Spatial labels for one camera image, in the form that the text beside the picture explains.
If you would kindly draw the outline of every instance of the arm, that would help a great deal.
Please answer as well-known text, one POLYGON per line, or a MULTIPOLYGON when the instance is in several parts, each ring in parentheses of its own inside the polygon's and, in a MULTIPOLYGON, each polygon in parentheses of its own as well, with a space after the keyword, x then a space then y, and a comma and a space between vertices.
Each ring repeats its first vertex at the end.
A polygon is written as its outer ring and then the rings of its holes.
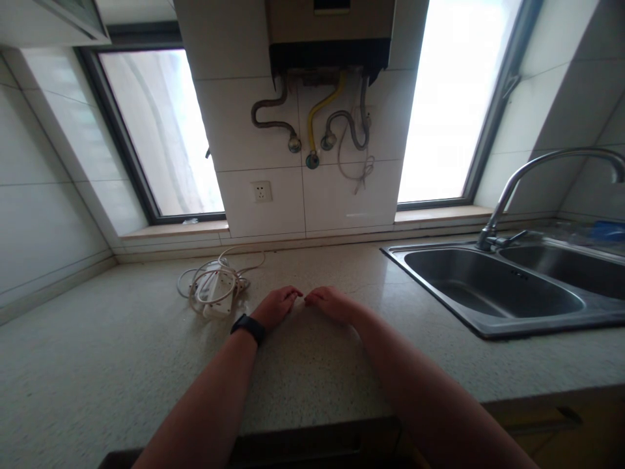
MULTIPOLYGON (((250 317, 273 330, 302 293, 284 287, 250 317)), ((224 467, 243 419, 257 344, 244 329, 232 334, 193 382, 143 450, 135 468, 224 467)))
POLYGON ((432 466, 537 467, 468 392, 371 309, 333 287, 305 300, 356 329, 387 399, 432 466))

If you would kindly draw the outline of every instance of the extension cord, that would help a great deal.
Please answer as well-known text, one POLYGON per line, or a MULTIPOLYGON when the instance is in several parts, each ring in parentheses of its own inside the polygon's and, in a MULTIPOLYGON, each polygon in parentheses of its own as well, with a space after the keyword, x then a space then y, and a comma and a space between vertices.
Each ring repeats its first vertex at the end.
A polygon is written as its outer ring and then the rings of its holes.
POLYGON ((243 274, 265 262, 263 252, 260 264, 235 270, 223 256, 231 249, 234 247, 226 249, 217 259, 208 261, 197 269, 185 270, 178 277, 176 288, 179 295, 187 298, 191 309, 206 319, 229 316, 234 308, 234 299, 249 286, 249 281, 243 274), (180 288, 180 281, 189 272, 193 272, 193 279, 185 293, 180 288))
MULTIPOLYGON (((221 261, 225 265, 228 265, 228 259, 225 257, 223 257, 221 261)), ((210 303, 204 305, 202 315, 205 318, 213 317, 216 319, 225 318, 230 315, 236 291, 236 288, 232 288, 234 280, 220 271, 218 271, 215 276, 204 277, 204 279, 206 279, 204 285, 199 287, 198 290, 200 291, 201 296, 203 296, 210 303), (227 295, 226 298, 219 300, 219 298, 224 297, 224 295, 227 295)))

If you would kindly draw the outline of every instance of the window frame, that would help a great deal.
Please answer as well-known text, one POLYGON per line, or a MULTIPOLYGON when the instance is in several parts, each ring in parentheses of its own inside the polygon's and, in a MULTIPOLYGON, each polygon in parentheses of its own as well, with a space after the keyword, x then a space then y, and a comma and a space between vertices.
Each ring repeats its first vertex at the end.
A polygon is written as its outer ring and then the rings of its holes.
POLYGON ((182 223, 189 218, 197 218, 198 221, 225 220, 225 212, 186 215, 162 215, 160 213, 99 58, 99 54, 105 52, 184 49, 178 23, 166 21, 137 25, 114 25, 109 26, 108 31, 111 44, 79 47, 75 48, 75 51, 149 223, 151 225, 182 223))
POLYGON ((506 46, 501 67, 495 82, 493 96, 488 106, 482 130, 475 145, 469 172, 460 197, 450 199, 434 199, 414 202, 398 202, 397 211, 418 210, 422 208, 438 208, 447 206, 472 205, 479 187, 488 156, 493 147, 495 136, 501 124, 504 110, 510 93, 520 82, 520 67, 527 50, 529 39, 534 30, 536 19, 540 13, 543 0, 523 0, 519 7, 510 39, 506 46))

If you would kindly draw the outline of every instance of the wall outlet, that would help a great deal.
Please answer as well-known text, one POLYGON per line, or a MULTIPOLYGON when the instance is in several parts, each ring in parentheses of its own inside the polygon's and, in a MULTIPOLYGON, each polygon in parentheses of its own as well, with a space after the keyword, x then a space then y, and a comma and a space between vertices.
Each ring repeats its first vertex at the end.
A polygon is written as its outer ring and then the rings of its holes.
POLYGON ((271 182, 256 181, 252 182, 252 193, 254 194, 254 202, 272 202, 271 182))

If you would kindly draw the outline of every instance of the water heater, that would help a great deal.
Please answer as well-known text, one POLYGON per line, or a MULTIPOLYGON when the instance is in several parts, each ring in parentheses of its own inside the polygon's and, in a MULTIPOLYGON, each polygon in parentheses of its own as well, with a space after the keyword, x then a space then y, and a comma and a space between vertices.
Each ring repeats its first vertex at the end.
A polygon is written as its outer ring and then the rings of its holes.
POLYGON ((389 65, 395 0, 266 0, 271 74, 389 65))

